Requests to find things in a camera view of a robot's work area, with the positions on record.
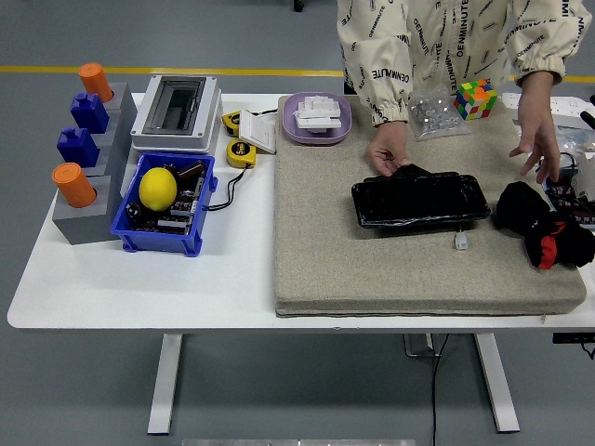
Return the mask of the person's left hand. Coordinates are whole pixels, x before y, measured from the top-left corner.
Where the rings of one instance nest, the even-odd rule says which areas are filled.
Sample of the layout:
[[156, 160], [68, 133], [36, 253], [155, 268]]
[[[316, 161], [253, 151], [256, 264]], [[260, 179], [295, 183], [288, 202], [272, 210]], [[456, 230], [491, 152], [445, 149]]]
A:
[[542, 184], [546, 179], [557, 181], [560, 174], [561, 153], [555, 134], [555, 126], [550, 115], [519, 118], [521, 137], [518, 146], [509, 153], [509, 157], [526, 154], [527, 158], [521, 169], [521, 175], [541, 165], [536, 172], [535, 181]]

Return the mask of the person's right hand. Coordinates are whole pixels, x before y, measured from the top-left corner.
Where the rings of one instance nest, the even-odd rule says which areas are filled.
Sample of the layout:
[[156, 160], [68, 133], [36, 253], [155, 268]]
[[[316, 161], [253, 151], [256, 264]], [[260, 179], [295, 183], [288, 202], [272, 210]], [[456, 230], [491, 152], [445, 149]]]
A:
[[378, 125], [365, 154], [376, 171], [390, 177], [411, 163], [407, 151], [407, 123], [395, 121]]

